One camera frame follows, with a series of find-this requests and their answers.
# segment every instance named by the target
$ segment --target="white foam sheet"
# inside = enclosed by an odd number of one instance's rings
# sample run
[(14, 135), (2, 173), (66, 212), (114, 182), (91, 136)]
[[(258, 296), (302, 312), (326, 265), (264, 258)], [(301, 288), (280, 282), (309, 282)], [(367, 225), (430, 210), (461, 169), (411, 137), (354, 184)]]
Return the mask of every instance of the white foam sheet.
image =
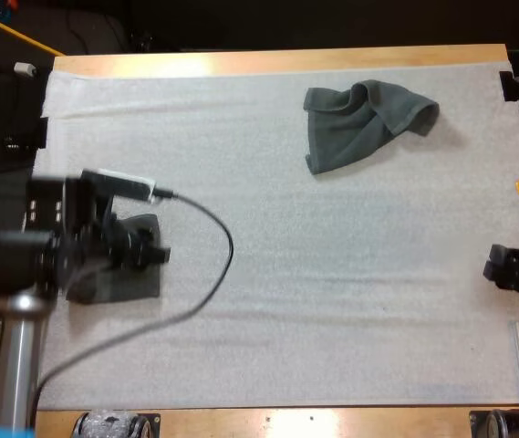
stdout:
[[(510, 321), (519, 295), (483, 278), (519, 247), (519, 107), (507, 63), (254, 77), (89, 79), (53, 72), (36, 174), (106, 168), (155, 178), (218, 213), (235, 256), (196, 319), (99, 354), (46, 388), (42, 408), (519, 402)], [(399, 136), (317, 177), (305, 163), (309, 87), (380, 79), (440, 103), (430, 135)], [(60, 299), (43, 370), (194, 304), (227, 254), (185, 205), (154, 211), (172, 247), (162, 299)]]

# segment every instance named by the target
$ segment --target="table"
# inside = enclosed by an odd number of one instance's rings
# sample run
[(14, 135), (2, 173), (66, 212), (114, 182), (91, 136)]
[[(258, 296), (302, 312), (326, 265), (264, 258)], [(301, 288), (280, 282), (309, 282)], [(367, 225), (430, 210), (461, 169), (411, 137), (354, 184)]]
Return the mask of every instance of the table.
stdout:
[[(341, 48), (272, 52), (57, 57), (54, 68), (106, 78), (195, 78), (342, 68), (506, 61), (504, 45)], [(503, 409), (519, 406), (503, 406)], [(470, 436), (468, 412), (493, 406), (162, 410), (164, 438)], [(80, 412), (40, 412), (38, 438), (69, 437)]]

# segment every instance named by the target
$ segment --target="dark gray towel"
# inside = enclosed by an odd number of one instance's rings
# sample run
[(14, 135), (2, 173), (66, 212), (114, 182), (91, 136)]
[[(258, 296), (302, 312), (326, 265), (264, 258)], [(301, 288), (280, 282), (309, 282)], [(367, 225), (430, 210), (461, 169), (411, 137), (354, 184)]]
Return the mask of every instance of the dark gray towel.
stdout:
[(342, 92), (309, 89), (304, 110), (307, 167), (318, 174), (368, 157), (405, 130), (426, 135), (440, 106), (399, 85), (364, 80)]

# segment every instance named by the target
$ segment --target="metal pole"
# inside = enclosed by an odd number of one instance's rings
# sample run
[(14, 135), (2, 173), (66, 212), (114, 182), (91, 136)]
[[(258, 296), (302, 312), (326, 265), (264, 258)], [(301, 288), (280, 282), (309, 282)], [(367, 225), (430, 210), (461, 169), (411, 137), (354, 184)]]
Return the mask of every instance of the metal pole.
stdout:
[(47, 317), (53, 303), (25, 290), (0, 299), (4, 316), (0, 332), (0, 427), (23, 431), (30, 427)]

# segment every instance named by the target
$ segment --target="yellow pole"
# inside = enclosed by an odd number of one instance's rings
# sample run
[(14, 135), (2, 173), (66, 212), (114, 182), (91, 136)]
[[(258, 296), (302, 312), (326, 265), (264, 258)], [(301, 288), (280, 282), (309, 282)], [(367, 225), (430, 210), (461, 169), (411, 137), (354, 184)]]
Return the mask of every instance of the yellow pole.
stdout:
[(32, 46), (36, 46), (42, 50), (45, 50), (46, 52), (50, 53), (51, 55), (54, 55), (55, 57), (64, 57), (65, 54), (62, 52), (59, 52), (58, 50), (55, 50), (52, 47), (46, 46), (35, 39), (32, 39), (30, 36), (26, 36), (24, 34), (21, 34), (17, 30), (14, 30), (12, 27), (6, 26), (4, 23), (0, 23), (0, 29), (4, 30), (8, 34), (12, 34), (16, 38), (20, 38), (24, 41), (26, 41), (28, 44), (31, 44)]

